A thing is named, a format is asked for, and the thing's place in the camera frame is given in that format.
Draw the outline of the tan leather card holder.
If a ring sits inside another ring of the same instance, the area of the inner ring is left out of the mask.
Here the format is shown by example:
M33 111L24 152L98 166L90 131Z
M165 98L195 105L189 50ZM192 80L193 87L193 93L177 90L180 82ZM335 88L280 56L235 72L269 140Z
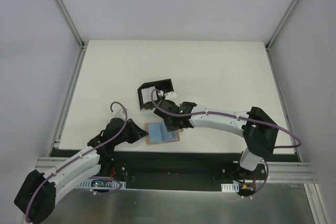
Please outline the tan leather card holder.
M147 145L172 143L180 141L180 134L183 129L168 132L164 123L147 123L145 124Z

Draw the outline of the black card tray box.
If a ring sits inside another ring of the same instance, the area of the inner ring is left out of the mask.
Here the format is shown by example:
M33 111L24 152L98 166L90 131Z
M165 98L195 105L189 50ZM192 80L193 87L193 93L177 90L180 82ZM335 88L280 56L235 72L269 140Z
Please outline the black card tray box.
M152 103L153 100L151 102L143 103L142 94L141 94L141 89L152 87L152 86L155 86L155 90L153 90L152 93L155 91L156 95L157 95L157 91L159 91L159 90L162 90L164 93L174 91L173 83L172 83L171 79L164 79L164 80L158 80L158 81L143 83L137 89L140 110L151 110L151 109L154 108L154 105ZM154 102L155 102L155 104L158 104L161 100L163 100L163 99L157 95L157 100L154 101Z

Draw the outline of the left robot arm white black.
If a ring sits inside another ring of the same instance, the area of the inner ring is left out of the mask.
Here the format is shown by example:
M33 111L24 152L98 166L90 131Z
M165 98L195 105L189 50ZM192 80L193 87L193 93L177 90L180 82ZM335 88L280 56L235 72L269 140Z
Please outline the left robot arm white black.
M86 147L63 163L39 172L30 172L21 185L14 204L24 213L27 223L41 223L55 206L82 181L110 173L112 153L121 143L132 144L148 133L132 119L113 118Z

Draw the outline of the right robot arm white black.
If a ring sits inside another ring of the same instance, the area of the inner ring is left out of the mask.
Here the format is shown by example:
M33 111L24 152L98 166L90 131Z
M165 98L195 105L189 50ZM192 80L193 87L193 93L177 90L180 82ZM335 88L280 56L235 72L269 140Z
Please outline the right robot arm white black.
M188 128L207 128L233 133L247 145L240 156L236 173L242 179L250 178L262 159L269 158L275 149L279 130L277 124L259 107L250 111L229 112L183 102L176 105L161 100L154 114L163 119L166 129L177 131Z

